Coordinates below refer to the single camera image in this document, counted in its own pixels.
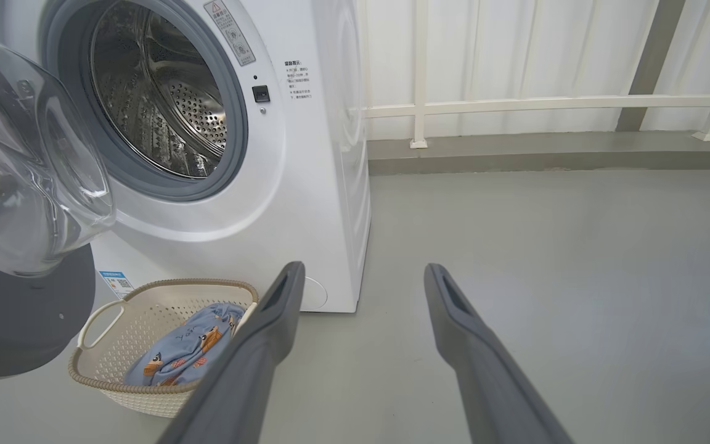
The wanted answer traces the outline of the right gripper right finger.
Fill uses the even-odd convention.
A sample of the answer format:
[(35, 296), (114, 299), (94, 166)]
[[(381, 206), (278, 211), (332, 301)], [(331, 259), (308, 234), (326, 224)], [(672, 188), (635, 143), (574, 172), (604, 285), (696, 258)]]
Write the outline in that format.
[(473, 444), (574, 444), (448, 270), (430, 263), (423, 287), (436, 346), (454, 369)]

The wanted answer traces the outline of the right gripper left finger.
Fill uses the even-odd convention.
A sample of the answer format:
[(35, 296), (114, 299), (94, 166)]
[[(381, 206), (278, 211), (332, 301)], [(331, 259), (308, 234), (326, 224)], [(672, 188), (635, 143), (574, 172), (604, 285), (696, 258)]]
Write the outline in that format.
[(306, 278), (287, 263), (156, 444), (259, 444), (276, 367), (290, 354)]

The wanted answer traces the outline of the blue bear-print garment white lining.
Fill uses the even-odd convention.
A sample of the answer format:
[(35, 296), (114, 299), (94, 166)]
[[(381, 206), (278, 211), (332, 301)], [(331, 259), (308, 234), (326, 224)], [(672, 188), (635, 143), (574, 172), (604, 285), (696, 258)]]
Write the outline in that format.
[(132, 386), (184, 385), (202, 379), (222, 354), (245, 314), (241, 306), (214, 303), (158, 339), (124, 375)]

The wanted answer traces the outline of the dark washing machine door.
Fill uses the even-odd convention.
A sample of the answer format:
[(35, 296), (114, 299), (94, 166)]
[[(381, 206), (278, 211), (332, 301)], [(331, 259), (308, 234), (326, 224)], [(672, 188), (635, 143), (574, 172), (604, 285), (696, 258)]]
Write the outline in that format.
[(0, 43), (0, 379), (58, 357), (91, 314), (115, 199), (56, 76)]

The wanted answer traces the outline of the white front-load washing machine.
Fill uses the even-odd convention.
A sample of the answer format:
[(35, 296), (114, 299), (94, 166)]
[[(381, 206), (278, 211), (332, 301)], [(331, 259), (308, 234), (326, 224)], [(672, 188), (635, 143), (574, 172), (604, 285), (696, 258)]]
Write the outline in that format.
[[(319, 312), (355, 312), (371, 224), (356, 0), (187, 2), (239, 79), (245, 160), (222, 192), (191, 202), (138, 193), (107, 171), (116, 222), (91, 242), (97, 273), (122, 272), (134, 287), (216, 278), (262, 292), (302, 261), (327, 291)], [(39, 44), (47, 4), (0, 0), (0, 43), (51, 73)]]

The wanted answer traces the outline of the stainless steel washing machine drum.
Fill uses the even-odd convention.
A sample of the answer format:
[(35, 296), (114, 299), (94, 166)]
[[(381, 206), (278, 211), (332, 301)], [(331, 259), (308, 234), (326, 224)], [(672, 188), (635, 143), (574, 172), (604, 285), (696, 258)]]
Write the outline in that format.
[(226, 151), (221, 93), (190, 40), (157, 12), (121, 0), (91, 37), (91, 84), (136, 154), (187, 179), (208, 177)]

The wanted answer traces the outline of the round white filter cover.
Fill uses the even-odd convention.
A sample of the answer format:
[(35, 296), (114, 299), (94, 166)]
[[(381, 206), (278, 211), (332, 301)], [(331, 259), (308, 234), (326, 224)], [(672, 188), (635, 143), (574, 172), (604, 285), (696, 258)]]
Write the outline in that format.
[(300, 310), (317, 312), (327, 303), (327, 291), (318, 281), (306, 276), (304, 279), (303, 297)]

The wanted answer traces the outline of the cream perforated laundry basket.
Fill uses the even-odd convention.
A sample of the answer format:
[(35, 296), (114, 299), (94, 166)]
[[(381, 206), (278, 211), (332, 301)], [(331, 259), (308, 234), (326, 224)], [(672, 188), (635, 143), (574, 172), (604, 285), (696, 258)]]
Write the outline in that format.
[(245, 314), (239, 329), (258, 301), (256, 289), (240, 281), (178, 279), (143, 285), (116, 301), (120, 314), (92, 345), (84, 344), (89, 326), (82, 328), (68, 373), (74, 381), (100, 390), (119, 405), (147, 415), (175, 417), (201, 379), (184, 385), (132, 386), (123, 383), (124, 375), (158, 339), (198, 310), (214, 303), (241, 306)]

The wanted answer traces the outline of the blue energy label sticker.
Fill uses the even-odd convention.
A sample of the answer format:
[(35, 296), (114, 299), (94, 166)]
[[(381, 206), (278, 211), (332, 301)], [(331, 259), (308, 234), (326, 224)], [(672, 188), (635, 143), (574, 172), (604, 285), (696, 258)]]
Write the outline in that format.
[(124, 273), (119, 271), (98, 271), (119, 300), (124, 300), (134, 287)]

